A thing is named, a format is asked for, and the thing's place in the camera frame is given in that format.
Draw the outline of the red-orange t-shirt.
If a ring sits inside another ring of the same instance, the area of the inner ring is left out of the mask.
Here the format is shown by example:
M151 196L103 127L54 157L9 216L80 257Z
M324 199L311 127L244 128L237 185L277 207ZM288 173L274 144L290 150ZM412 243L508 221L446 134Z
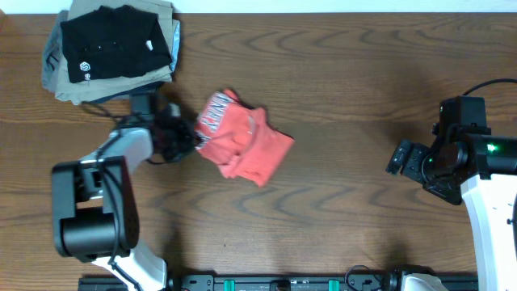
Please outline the red-orange t-shirt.
M248 108L226 89L214 92L198 115L197 152L226 179L241 177L263 187L286 157L294 140L273 129L264 108Z

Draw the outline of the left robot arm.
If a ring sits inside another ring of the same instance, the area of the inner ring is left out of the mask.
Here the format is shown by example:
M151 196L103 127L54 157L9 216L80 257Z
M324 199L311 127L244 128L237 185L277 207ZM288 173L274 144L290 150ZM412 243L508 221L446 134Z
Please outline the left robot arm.
M117 115L100 103L79 107L114 123L107 140L90 154L52 168L53 241L62 257L109 271L85 276L80 290L171 290L167 262L140 236L131 176L142 164L177 162L194 150L193 125L181 107L158 93L129 98Z

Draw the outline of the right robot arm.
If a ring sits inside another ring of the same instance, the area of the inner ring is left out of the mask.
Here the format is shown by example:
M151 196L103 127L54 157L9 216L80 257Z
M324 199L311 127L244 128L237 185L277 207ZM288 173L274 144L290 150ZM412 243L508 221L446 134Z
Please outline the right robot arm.
M478 287L516 288L516 140L492 134L482 97L439 105L430 146L403 140L386 171L404 175L452 205L465 205L473 232Z

